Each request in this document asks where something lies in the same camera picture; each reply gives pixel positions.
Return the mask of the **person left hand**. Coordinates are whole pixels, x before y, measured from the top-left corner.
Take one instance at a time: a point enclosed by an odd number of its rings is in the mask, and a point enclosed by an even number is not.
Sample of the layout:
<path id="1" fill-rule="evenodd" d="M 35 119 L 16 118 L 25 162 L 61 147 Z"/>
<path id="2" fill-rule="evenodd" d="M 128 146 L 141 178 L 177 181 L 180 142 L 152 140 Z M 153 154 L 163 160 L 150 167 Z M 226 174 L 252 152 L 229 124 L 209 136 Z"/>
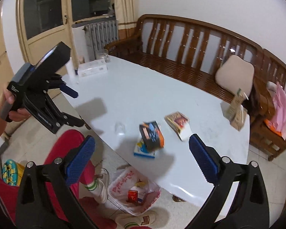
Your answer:
<path id="1" fill-rule="evenodd" d="M 3 97 L 4 100 L 13 105 L 15 101 L 14 95 L 7 89 L 9 82 L 6 82 L 3 86 Z M 9 111 L 9 118 L 14 122 L 21 122 L 22 120 L 26 120 L 31 116 L 31 114 L 25 109 L 20 108 L 17 111 Z"/>

